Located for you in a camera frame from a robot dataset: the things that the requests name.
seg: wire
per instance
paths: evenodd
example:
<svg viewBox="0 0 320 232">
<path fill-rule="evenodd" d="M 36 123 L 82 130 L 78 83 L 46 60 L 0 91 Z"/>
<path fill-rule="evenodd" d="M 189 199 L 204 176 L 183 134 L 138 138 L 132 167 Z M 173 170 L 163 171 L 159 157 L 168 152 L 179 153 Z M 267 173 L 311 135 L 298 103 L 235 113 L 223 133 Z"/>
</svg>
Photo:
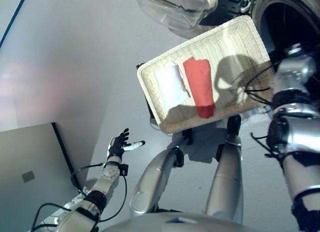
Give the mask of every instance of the wire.
<svg viewBox="0 0 320 232">
<path fill-rule="evenodd" d="M 76 184 L 76 181 L 74 179 L 75 175 L 83 170 L 87 170 L 89 168 L 92 168 L 92 167 L 99 167 L 99 166 L 103 166 L 104 163 L 97 163 L 97 164 L 92 164 L 92 165 L 87 165 L 87 166 L 84 166 L 84 167 L 81 167 L 81 168 L 78 168 L 76 171 L 74 171 L 72 174 L 71 174 L 71 183 L 73 184 L 74 187 L 77 188 L 78 192 L 81 193 L 83 196 L 86 196 L 86 193 L 83 192 L 83 190 L 81 189 L 80 186 L 78 186 Z"/>
<path fill-rule="evenodd" d="M 57 227 L 57 224 L 53 224 L 53 223 L 43 223 L 43 224 L 39 224 L 36 227 L 34 227 L 33 230 L 31 230 L 31 232 L 37 231 L 38 229 L 41 229 L 43 227 Z"/>
<path fill-rule="evenodd" d="M 267 105 L 267 106 L 270 106 L 270 105 L 271 105 L 271 102 L 270 102 L 270 101 L 262 98 L 261 96 L 255 94 L 255 93 L 251 93 L 251 92 L 248 92 L 248 91 L 246 91 L 246 93 L 247 93 L 247 95 L 248 95 L 251 99 L 253 99 L 254 101 L 260 102 L 260 103 L 265 104 L 265 105 Z"/>
<path fill-rule="evenodd" d="M 262 104 L 265 104 L 265 105 L 268 105 L 270 106 L 271 105 L 271 102 L 266 100 L 265 98 L 259 96 L 258 94 L 256 93 L 253 93 L 253 92 L 264 92 L 264 91 L 268 91 L 270 90 L 270 87 L 267 87 L 267 88 L 261 88 L 261 89 L 248 89 L 250 84 L 256 80 L 261 74 L 263 74 L 264 72 L 266 72 L 267 70 L 269 70 L 270 68 L 272 68 L 273 66 L 279 64 L 279 62 L 276 62 L 276 63 L 273 63 L 271 64 L 270 66 L 268 66 L 267 68 L 263 69 L 262 71 L 260 71 L 259 73 L 257 73 L 253 78 L 251 78 L 249 80 L 249 82 L 246 84 L 245 86 L 245 89 L 244 89 L 244 92 L 246 92 L 248 94 L 248 96 L 254 100 L 254 101 L 257 101 L 259 103 L 262 103 Z"/>
<path fill-rule="evenodd" d="M 65 210 L 65 211 L 71 211 L 71 209 L 65 208 L 65 207 L 60 206 L 60 205 L 55 204 L 55 203 L 44 203 L 43 205 L 41 205 L 41 206 L 39 207 L 38 211 L 37 211 L 36 214 L 35 214 L 35 217 L 34 217 L 34 220 L 33 220 L 32 226 L 31 226 L 31 232 L 33 232 L 33 231 L 35 231 L 35 230 L 37 230 L 37 229 L 39 229 L 39 228 L 44 227 L 44 226 L 41 226 L 41 227 L 36 228 L 36 223 L 37 223 L 37 220 L 38 220 L 39 213 L 40 213 L 41 209 L 42 209 L 43 207 L 45 207 L 45 206 L 53 206 L 53 207 L 57 207 L 57 208 L 59 208 L 59 209 Z"/>
<path fill-rule="evenodd" d="M 266 149 L 270 154 L 272 155 L 275 155 L 275 153 L 270 149 L 268 148 L 266 145 L 264 145 L 263 143 L 261 143 L 259 140 L 260 139 L 264 139 L 266 138 L 267 136 L 263 136 L 263 137 L 254 137 L 254 133 L 250 133 L 250 136 L 252 137 L 252 139 L 254 139 L 255 142 L 257 142 L 259 145 L 261 145 L 264 149 Z"/>
<path fill-rule="evenodd" d="M 117 213 L 115 213 L 114 215 L 112 215 L 112 216 L 109 217 L 109 218 L 101 219 L 101 220 L 99 221 L 99 223 L 101 223 L 101 222 L 106 222 L 106 221 L 109 221 L 109 220 L 113 219 L 114 217 L 116 217 L 116 216 L 120 213 L 120 211 L 121 211 L 122 208 L 124 207 L 125 202 L 126 202 L 126 199 L 127 199 L 128 185 L 127 185 L 126 177 L 125 177 L 124 175 L 123 175 L 122 177 L 123 177 L 123 179 L 124 179 L 124 185 L 125 185 L 125 193 L 124 193 L 124 199 L 123 199 L 122 205 L 121 205 L 120 209 L 117 211 Z"/>
<path fill-rule="evenodd" d="M 9 33 L 9 30 L 10 30 L 11 26 L 13 25 L 17 15 L 18 15 L 21 7 L 22 7 L 22 5 L 24 4 L 24 2 L 25 2 L 25 0 L 20 0 L 18 6 L 16 7 L 15 12 L 14 12 L 14 14 L 13 14 L 13 16 L 12 16 L 12 18 L 11 18 L 9 24 L 8 24 L 8 26 L 6 27 L 6 29 L 4 31 L 4 34 L 3 34 L 2 38 L 0 40 L 0 49 L 1 49 L 1 47 L 2 47 L 2 45 L 4 43 L 4 41 L 5 41 L 5 38 L 7 37 L 7 34 Z"/>
</svg>

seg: red cloth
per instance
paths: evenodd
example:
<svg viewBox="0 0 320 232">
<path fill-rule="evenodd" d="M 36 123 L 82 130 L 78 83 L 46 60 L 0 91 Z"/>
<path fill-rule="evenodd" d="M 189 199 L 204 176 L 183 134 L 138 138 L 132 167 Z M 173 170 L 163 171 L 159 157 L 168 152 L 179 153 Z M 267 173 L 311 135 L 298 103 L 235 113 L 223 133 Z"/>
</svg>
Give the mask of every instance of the red cloth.
<svg viewBox="0 0 320 232">
<path fill-rule="evenodd" d="M 216 105 L 213 99 L 209 61 L 207 59 L 195 60 L 191 57 L 183 62 L 183 67 L 198 115 L 201 118 L 213 116 Z"/>
</svg>

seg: wicker basket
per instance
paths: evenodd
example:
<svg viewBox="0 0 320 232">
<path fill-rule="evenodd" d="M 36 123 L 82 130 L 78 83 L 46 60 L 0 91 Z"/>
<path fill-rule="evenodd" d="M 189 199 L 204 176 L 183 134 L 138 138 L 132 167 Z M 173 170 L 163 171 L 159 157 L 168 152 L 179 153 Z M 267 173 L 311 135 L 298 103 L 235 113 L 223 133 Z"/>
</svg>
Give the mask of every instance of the wicker basket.
<svg viewBox="0 0 320 232">
<path fill-rule="evenodd" d="M 213 116 L 200 118 L 185 74 L 183 62 L 194 57 L 207 59 L 211 69 Z M 167 111 L 162 102 L 154 71 L 168 62 L 176 63 L 184 75 L 183 82 L 191 98 Z M 260 106 L 244 92 L 248 81 L 271 65 L 266 48 L 249 16 L 239 16 L 206 33 L 190 39 L 142 65 L 137 76 L 156 122 L 165 133 L 221 120 Z M 251 86 L 263 89 L 269 86 L 273 69 L 267 70 Z M 270 90 L 260 92 L 270 100 Z"/>
</svg>

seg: transparent container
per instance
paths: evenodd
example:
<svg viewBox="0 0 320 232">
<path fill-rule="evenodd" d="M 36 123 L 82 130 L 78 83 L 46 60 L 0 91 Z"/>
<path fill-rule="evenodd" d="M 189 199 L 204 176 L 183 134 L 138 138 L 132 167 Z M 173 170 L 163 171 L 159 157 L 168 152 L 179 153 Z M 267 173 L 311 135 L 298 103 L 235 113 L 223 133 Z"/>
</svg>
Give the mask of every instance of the transparent container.
<svg viewBox="0 0 320 232">
<path fill-rule="evenodd" d="M 218 0 L 137 0 L 152 19 L 172 30 L 191 31 L 218 5 Z"/>
</svg>

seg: white towel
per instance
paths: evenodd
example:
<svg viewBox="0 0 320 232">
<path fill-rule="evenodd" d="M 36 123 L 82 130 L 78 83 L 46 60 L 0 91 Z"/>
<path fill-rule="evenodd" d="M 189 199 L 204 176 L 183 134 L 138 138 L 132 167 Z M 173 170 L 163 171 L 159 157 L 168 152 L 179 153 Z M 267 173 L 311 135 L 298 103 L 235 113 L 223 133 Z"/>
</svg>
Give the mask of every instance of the white towel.
<svg viewBox="0 0 320 232">
<path fill-rule="evenodd" d="M 154 72 L 164 108 L 170 110 L 190 96 L 186 91 L 179 67 L 172 61 Z"/>
</svg>

